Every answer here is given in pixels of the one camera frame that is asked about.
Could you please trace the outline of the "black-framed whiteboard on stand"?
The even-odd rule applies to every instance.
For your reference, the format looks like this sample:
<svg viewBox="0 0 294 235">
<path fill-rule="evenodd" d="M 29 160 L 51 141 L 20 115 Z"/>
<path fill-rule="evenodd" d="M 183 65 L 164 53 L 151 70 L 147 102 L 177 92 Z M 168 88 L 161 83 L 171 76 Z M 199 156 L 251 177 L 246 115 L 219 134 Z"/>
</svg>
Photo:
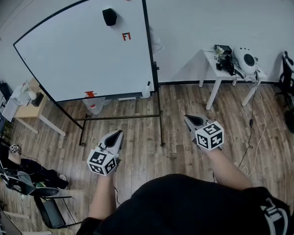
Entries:
<svg viewBox="0 0 294 235">
<path fill-rule="evenodd" d="M 102 11 L 117 13 L 107 26 Z M 131 40 L 123 40 L 129 32 Z M 146 0 L 80 0 L 40 21 L 15 43 L 52 102 L 159 94 Z"/>
</svg>

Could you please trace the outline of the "black folding chair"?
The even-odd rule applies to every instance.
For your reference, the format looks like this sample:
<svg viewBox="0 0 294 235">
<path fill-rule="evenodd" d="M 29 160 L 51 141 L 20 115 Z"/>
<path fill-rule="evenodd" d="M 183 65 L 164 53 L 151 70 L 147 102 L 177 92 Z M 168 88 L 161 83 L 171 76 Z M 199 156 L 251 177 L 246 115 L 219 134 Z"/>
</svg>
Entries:
<svg viewBox="0 0 294 235">
<path fill-rule="evenodd" d="M 73 218 L 72 213 L 70 212 L 68 205 L 65 202 L 65 199 L 72 198 L 72 196 L 57 196 L 57 197 L 40 197 L 34 196 L 34 202 L 38 209 L 38 212 L 42 218 L 43 223 L 50 229 L 62 229 L 68 228 L 71 226 L 79 225 L 82 222 L 76 222 Z M 60 209 L 56 203 L 56 199 L 61 199 L 73 220 L 72 224 L 66 224 Z"/>
</svg>

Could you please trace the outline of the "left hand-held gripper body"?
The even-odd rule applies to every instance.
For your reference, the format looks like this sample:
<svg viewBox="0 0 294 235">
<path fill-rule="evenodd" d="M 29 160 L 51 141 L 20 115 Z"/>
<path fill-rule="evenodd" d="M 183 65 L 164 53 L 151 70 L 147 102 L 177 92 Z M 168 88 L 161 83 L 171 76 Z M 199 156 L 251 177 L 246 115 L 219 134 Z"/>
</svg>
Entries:
<svg viewBox="0 0 294 235">
<path fill-rule="evenodd" d="M 93 173 L 108 176 L 116 171 L 120 161 L 119 153 L 111 153 L 98 145 L 90 151 L 87 165 Z"/>
</svg>

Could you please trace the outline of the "clear plastic bag red label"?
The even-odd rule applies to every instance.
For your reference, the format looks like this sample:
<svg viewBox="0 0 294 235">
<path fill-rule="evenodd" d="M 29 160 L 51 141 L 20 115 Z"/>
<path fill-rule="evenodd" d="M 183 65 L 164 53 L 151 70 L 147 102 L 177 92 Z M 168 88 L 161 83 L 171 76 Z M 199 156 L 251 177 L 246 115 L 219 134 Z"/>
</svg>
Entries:
<svg viewBox="0 0 294 235">
<path fill-rule="evenodd" d="M 103 107 L 111 102 L 110 99 L 106 99 L 105 97 L 83 99 L 82 101 L 93 115 L 98 115 Z"/>
</svg>

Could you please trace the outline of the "person's right forearm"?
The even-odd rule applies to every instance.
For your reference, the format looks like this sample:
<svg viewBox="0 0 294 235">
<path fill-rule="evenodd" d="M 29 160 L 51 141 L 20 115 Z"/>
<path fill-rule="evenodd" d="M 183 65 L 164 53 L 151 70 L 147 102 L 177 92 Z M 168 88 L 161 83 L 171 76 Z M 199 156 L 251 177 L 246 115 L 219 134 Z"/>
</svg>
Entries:
<svg viewBox="0 0 294 235">
<path fill-rule="evenodd" d="M 220 150 L 205 151 L 205 154 L 210 159 L 214 176 L 218 184 L 237 190 L 253 187 L 250 179 Z"/>
</svg>

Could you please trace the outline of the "small black box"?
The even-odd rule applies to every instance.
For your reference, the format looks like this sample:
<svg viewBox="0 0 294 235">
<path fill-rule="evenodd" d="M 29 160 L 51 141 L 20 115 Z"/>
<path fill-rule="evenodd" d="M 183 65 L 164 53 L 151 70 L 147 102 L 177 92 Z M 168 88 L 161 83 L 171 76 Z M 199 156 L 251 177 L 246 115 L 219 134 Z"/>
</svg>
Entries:
<svg viewBox="0 0 294 235">
<path fill-rule="evenodd" d="M 36 94 L 36 98 L 33 99 L 33 100 L 31 101 L 31 104 L 32 104 L 34 107 L 39 107 L 40 104 L 41 104 L 41 102 L 42 102 L 42 100 L 43 100 L 43 98 L 44 98 L 44 94 L 41 93 L 41 92 L 38 92 L 38 93 Z"/>
</svg>

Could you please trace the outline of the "white plastic bag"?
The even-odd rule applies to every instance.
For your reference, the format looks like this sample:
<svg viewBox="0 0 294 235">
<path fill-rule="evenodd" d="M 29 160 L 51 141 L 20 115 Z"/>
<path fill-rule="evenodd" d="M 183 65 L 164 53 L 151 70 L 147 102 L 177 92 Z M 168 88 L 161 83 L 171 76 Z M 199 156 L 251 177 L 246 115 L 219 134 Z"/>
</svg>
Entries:
<svg viewBox="0 0 294 235">
<path fill-rule="evenodd" d="M 151 47 L 152 47 L 152 53 L 155 54 L 158 51 L 161 51 L 164 49 L 164 46 L 161 44 L 160 38 L 157 36 L 153 28 L 149 27 L 150 31 L 150 39 L 151 39 Z"/>
</svg>

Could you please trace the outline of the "black whiteboard eraser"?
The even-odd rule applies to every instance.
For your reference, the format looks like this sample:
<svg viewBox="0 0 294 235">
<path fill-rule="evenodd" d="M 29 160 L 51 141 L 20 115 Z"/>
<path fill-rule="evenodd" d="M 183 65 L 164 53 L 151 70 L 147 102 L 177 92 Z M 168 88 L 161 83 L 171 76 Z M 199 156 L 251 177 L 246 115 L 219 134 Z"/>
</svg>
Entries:
<svg viewBox="0 0 294 235">
<path fill-rule="evenodd" d="M 102 11 L 104 21 L 107 26 L 114 26 L 117 21 L 117 13 L 112 8 L 107 8 Z"/>
</svg>

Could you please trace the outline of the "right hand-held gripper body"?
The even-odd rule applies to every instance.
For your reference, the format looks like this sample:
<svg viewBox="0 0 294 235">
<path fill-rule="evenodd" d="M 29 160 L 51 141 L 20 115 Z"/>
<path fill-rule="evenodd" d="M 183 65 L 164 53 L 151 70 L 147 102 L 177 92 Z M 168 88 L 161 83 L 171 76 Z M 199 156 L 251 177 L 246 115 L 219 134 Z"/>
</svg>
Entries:
<svg viewBox="0 0 294 235">
<path fill-rule="evenodd" d="M 195 142 L 197 146 L 207 151 L 212 151 L 216 148 L 222 149 L 224 129 L 217 121 L 214 121 L 195 131 Z"/>
</svg>

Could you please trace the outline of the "small black chair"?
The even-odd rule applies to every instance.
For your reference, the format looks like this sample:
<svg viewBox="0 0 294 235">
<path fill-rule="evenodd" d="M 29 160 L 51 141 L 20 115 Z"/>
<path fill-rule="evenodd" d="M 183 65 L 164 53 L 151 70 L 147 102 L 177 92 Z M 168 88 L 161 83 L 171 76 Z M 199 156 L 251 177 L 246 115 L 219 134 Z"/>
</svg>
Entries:
<svg viewBox="0 0 294 235">
<path fill-rule="evenodd" d="M 1 108 L 1 107 L 5 107 L 5 104 L 10 99 L 12 93 L 11 93 L 11 90 L 10 90 L 10 87 L 8 86 L 8 84 L 5 82 L 1 82 L 1 81 L 0 81 L 0 92 L 2 93 L 3 98 L 5 99 L 5 102 L 3 102 L 0 106 L 0 108 Z"/>
</svg>

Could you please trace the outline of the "wooden table white legs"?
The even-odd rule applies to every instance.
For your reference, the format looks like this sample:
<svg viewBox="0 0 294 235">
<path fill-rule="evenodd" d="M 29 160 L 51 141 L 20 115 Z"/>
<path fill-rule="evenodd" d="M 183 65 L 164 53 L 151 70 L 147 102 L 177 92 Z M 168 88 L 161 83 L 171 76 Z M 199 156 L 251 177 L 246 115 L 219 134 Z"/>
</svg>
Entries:
<svg viewBox="0 0 294 235">
<path fill-rule="evenodd" d="M 42 111 L 47 103 L 47 100 L 49 98 L 46 96 L 46 94 L 40 89 L 39 83 L 36 81 L 35 78 L 33 78 L 30 83 L 30 87 L 34 90 L 34 92 L 41 92 L 44 94 L 44 98 L 40 104 L 39 107 L 34 107 L 31 103 L 28 103 L 26 106 L 19 106 L 13 119 L 18 120 L 21 124 L 23 124 L 25 127 L 30 129 L 35 134 L 38 134 L 39 131 L 33 128 L 31 125 L 27 124 L 23 118 L 38 118 L 45 124 L 47 124 L 50 128 L 52 128 L 54 131 L 59 133 L 62 136 L 66 136 L 66 133 L 62 131 L 60 128 L 58 128 L 56 125 L 54 125 L 52 122 L 50 122 L 45 116 L 43 116 Z"/>
</svg>

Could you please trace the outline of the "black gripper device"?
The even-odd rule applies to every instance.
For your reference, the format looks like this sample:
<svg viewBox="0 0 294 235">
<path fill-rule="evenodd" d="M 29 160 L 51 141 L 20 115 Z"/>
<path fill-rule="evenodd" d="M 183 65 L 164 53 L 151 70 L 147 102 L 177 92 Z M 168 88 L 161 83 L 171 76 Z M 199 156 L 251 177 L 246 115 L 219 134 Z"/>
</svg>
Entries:
<svg viewBox="0 0 294 235">
<path fill-rule="evenodd" d="M 231 56 L 214 55 L 214 60 L 217 62 L 217 70 L 226 71 L 231 76 L 238 75 L 240 78 L 244 78 L 243 75 L 237 69 L 234 68 L 234 63 L 232 62 Z"/>
</svg>

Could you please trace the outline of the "person's left forearm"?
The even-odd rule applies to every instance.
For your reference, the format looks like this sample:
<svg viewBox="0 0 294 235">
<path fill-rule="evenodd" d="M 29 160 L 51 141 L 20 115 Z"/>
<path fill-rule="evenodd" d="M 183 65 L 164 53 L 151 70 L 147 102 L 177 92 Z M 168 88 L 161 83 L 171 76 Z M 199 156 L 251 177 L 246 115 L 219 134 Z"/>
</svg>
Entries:
<svg viewBox="0 0 294 235">
<path fill-rule="evenodd" d="M 117 209 L 113 175 L 100 175 L 97 180 L 89 217 L 104 220 Z"/>
</svg>

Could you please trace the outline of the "white flower bunch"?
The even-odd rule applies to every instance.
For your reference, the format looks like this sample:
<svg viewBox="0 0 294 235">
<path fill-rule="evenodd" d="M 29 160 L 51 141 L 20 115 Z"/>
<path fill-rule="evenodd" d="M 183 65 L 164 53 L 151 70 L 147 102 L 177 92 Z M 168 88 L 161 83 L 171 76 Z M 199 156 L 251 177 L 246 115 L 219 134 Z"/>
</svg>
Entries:
<svg viewBox="0 0 294 235">
<path fill-rule="evenodd" d="M 25 81 L 20 88 L 20 92 L 22 93 L 28 93 L 31 100 L 35 100 L 37 97 L 37 94 L 34 92 L 34 90 L 30 87 L 29 83 Z"/>
</svg>

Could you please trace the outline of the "white rounded device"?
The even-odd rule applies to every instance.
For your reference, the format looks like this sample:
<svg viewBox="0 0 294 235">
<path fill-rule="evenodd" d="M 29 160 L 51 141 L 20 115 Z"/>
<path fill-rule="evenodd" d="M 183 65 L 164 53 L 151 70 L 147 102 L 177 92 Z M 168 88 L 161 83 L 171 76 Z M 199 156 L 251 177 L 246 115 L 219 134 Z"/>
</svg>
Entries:
<svg viewBox="0 0 294 235">
<path fill-rule="evenodd" d="M 257 61 L 249 48 L 234 47 L 233 53 L 244 73 L 251 75 L 256 72 Z"/>
</svg>

